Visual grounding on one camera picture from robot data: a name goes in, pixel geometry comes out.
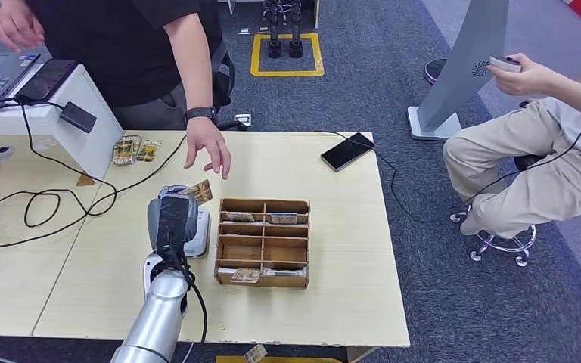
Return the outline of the seated person's left hand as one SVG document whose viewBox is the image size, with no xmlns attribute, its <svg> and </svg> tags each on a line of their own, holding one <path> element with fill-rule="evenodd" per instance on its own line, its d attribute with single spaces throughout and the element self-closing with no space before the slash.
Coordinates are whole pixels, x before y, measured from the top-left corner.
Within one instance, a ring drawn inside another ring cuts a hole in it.
<svg viewBox="0 0 581 363">
<path fill-rule="evenodd" d="M 520 64 L 520 72 L 510 72 L 490 64 L 487 69 L 494 74 L 496 86 L 507 95 L 522 96 L 546 94 L 556 72 L 532 61 L 523 53 L 508 56 Z"/>
</svg>

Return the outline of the standing person's right hand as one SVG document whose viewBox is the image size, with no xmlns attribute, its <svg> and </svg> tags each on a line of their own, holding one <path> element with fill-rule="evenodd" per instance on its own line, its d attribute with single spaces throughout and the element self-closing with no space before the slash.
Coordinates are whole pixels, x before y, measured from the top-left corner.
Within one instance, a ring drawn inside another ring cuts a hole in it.
<svg viewBox="0 0 581 363">
<path fill-rule="evenodd" d="M 45 31 L 24 0 L 0 1 L 0 43 L 21 53 L 43 45 Z"/>
</svg>

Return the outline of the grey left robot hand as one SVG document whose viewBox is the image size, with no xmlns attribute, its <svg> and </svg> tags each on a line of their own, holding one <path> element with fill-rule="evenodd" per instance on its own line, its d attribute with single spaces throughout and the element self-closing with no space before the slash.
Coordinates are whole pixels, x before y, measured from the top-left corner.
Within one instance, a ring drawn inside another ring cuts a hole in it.
<svg viewBox="0 0 581 363">
<path fill-rule="evenodd" d="M 172 244 L 182 256 L 198 255 L 192 241 L 197 234 L 199 205 L 185 190 L 184 185 L 167 185 L 149 202 L 148 235 L 154 250 Z"/>
</svg>

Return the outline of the standing person's left hand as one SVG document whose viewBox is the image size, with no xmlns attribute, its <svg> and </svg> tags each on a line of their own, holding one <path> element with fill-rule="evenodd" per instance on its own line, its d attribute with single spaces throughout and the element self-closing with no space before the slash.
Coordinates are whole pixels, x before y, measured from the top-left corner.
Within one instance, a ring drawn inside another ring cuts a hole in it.
<svg viewBox="0 0 581 363">
<path fill-rule="evenodd" d="M 223 180 L 228 179 L 231 170 L 231 152 L 219 129 L 210 118 L 200 116 L 188 121 L 186 129 L 187 152 L 184 169 L 191 168 L 197 158 L 197 153 L 205 149 L 210 156 L 210 162 L 204 170 L 213 170 L 221 175 Z"/>
</svg>

